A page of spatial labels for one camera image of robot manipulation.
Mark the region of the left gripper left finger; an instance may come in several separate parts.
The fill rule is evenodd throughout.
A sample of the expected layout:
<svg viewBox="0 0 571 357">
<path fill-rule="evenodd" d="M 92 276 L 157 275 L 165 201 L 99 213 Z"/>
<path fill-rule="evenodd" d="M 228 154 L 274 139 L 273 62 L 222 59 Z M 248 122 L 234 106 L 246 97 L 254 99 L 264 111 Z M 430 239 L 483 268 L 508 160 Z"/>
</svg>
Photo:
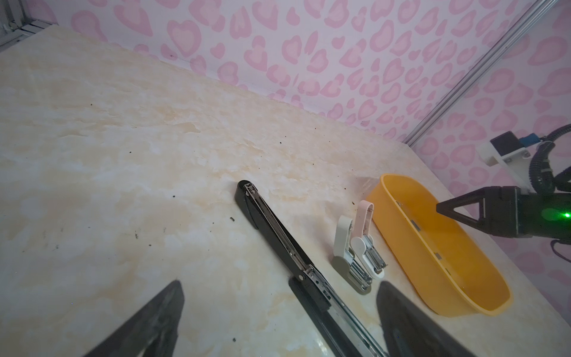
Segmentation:
<svg viewBox="0 0 571 357">
<path fill-rule="evenodd" d="M 174 280 L 87 356 L 172 356 L 184 307 L 184 292 Z"/>
</svg>

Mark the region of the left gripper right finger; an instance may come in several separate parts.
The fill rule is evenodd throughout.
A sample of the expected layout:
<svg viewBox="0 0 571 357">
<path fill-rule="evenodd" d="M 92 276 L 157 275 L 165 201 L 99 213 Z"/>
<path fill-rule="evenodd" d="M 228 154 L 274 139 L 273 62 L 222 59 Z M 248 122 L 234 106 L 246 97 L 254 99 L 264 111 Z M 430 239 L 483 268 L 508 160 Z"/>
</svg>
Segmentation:
<svg viewBox="0 0 571 357">
<path fill-rule="evenodd" d="M 376 302 L 390 356 L 474 355 L 390 282 L 381 282 Z"/>
</svg>

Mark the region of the grey mini stapler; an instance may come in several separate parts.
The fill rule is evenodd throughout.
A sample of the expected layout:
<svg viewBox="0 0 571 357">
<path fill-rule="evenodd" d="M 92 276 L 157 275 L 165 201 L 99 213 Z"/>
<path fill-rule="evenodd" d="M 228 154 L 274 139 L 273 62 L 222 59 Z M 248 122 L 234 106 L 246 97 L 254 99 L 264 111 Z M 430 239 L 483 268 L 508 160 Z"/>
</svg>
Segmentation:
<svg viewBox="0 0 571 357">
<path fill-rule="evenodd" d="M 373 278 L 355 258 L 349 241 L 352 232 L 352 219 L 341 216 L 335 231 L 332 266 L 343 279 L 360 295 L 371 292 Z"/>
</svg>

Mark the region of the black long stapler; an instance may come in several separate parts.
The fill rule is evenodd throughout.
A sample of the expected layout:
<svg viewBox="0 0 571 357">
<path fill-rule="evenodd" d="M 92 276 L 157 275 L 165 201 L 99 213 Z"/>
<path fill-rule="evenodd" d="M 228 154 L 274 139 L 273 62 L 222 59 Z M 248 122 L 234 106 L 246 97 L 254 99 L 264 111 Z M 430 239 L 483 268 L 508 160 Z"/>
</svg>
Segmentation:
<svg viewBox="0 0 571 357">
<path fill-rule="evenodd" d="M 341 300 L 255 185 L 239 181 L 235 201 L 252 226 L 290 271 L 288 285 L 335 356 L 387 356 L 361 321 Z"/>
</svg>

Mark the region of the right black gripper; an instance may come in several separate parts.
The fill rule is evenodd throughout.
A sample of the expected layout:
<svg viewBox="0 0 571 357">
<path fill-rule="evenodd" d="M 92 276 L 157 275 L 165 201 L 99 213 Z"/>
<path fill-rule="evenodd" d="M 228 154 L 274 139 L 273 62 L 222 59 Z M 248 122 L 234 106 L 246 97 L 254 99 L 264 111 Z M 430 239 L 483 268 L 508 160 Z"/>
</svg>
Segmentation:
<svg viewBox="0 0 571 357">
<path fill-rule="evenodd" d="M 534 193 L 491 186 L 437 203 L 437 213 L 497 237 L 545 237 L 570 244 L 570 169 L 533 172 Z"/>
</svg>

